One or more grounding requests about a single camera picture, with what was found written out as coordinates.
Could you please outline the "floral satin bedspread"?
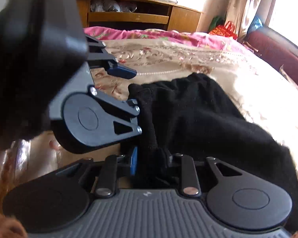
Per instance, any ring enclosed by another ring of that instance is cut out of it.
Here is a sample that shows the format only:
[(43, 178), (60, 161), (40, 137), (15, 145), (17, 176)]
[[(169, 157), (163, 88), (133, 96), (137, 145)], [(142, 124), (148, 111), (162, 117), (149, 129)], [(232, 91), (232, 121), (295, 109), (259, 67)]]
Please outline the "floral satin bedspread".
[[(109, 53), (137, 71), (133, 83), (170, 81), (191, 73), (214, 79), (247, 121), (289, 148), (298, 175), (298, 89), (290, 63), (274, 68), (235, 40), (202, 32), (106, 27), (84, 31), (103, 40)], [(13, 143), (11, 149), (0, 151), (0, 206), (16, 185), (75, 160), (77, 156), (62, 149), (52, 132)]]

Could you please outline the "wooden TV cabinet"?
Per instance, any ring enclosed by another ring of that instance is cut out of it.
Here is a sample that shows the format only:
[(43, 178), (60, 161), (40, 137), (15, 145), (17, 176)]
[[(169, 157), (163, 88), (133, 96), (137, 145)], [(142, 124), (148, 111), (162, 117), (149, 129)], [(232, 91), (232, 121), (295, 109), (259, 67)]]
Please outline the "wooden TV cabinet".
[[(97, 12), (100, 2), (135, 5), (134, 12)], [(162, 0), (76, 0), (83, 27), (102, 26), (117, 30), (161, 29), (196, 32), (202, 12)]]

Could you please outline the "blue bag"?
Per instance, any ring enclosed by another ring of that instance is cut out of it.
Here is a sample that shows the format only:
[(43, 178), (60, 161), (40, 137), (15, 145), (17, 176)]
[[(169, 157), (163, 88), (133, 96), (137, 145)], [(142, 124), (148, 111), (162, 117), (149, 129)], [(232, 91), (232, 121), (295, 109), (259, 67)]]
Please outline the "blue bag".
[(257, 29), (261, 28), (262, 26), (263, 26), (262, 21), (256, 15), (248, 28), (247, 34), (250, 34), (251, 32), (256, 31)]

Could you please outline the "beige curtain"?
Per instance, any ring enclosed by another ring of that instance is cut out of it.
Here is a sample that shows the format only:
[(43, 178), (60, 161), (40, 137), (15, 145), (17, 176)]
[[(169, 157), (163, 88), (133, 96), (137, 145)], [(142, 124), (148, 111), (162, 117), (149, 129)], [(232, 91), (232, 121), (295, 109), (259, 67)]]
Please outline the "beige curtain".
[(234, 24), (234, 33), (237, 40), (241, 41), (256, 16), (264, 25), (269, 25), (276, 4), (277, 0), (229, 0), (225, 21)]

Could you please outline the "red gift bag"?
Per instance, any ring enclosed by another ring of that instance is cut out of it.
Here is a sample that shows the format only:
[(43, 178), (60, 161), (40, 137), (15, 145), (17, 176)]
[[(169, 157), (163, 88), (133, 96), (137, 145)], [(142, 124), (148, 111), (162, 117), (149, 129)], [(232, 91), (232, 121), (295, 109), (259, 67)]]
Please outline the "red gift bag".
[(237, 40), (238, 36), (235, 33), (235, 30), (235, 25), (231, 21), (228, 21), (225, 25), (218, 25), (215, 27), (209, 32), (209, 34), (214, 36), (224, 36), (226, 38)]

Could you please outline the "maroon bed headboard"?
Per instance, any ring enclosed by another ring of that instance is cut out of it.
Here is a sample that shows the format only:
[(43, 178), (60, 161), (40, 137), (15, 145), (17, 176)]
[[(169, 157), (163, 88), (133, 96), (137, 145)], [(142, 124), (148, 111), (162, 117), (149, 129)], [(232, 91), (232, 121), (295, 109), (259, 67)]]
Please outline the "maroon bed headboard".
[(249, 33), (243, 42), (275, 70), (279, 71), (283, 67), (298, 85), (298, 46), (266, 26)]

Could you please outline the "black pants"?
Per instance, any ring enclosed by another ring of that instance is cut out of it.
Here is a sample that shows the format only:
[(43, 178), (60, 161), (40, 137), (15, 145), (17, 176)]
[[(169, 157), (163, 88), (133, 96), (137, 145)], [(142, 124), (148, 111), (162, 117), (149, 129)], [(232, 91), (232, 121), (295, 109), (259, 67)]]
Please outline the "black pants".
[(140, 108), (134, 178), (140, 187), (175, 185), (173, 154), (196, 161), (215, 157), (287, 191), (293, 209), (285, 227), (298, 231), (298, 179), (290, 151), (247, 122), (214, 80), (194, 73), (170, 82), (130, 84), (128, 90)]

